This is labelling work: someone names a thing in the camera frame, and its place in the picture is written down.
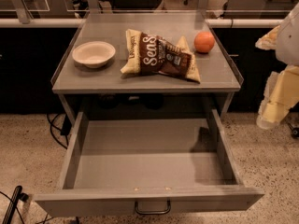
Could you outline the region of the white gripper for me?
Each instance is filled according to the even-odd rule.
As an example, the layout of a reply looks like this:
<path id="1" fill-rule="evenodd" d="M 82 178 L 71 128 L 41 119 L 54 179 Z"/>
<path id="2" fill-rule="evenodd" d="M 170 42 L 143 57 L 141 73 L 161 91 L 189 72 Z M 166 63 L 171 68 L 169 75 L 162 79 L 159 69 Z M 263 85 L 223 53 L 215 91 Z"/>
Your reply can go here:
<path id="1" fill-rule="evenodd" d="M 299 3 L 283 20 L 255 43 L 263 50 L 276 49 L 276 57 L 288 66 L 272 72 L 263 92 L 256 124 L 265 130 L 277 127 L 299 103 Z"/>

